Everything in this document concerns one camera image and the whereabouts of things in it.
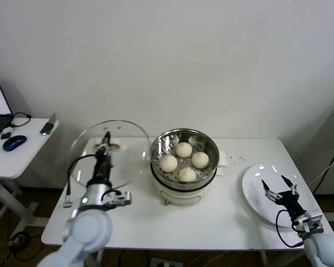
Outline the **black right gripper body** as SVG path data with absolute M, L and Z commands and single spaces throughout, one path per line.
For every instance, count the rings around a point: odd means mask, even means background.
M 291 220 L 296 220 L 296 218 L 306 213 L 298 202 L 298 193 L 293 194 L 292 191 L 284 191 L 280 192 L 279 195 L 281 195 L 281 198 L 277 200 L 277 204 L 286 208 Z

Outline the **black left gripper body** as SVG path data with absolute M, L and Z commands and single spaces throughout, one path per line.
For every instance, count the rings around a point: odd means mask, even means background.
M 111 154 L 109 152 L 96 152 L 96 163 L 94 166 L 92 182 L 94 184 L 111 185 L 110 173 L 113 167 L 111 162 Z

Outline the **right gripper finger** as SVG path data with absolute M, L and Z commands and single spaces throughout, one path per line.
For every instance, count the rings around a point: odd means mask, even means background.
M 280 194 L 271 191 L 269 186 L 266 184 L 266 182 L 264 180 L 262 180 L 262 185 L 263 185 L 263 188 L 264 188 L 264 191 L 265 191 L 265 196 L 269 200 L 280 200 L 281 199 Z
M 283 181 L 286 183 L 286 185 L 289 187 L 289 190 L 287 191 L 282 191 L 281 195 L 298 195 L 298 191 L 297 191 L 297 185 L 293 184 L 293 182 L 286 178 L 285 176 L 281 176 L 281 178 L 283 179 Z

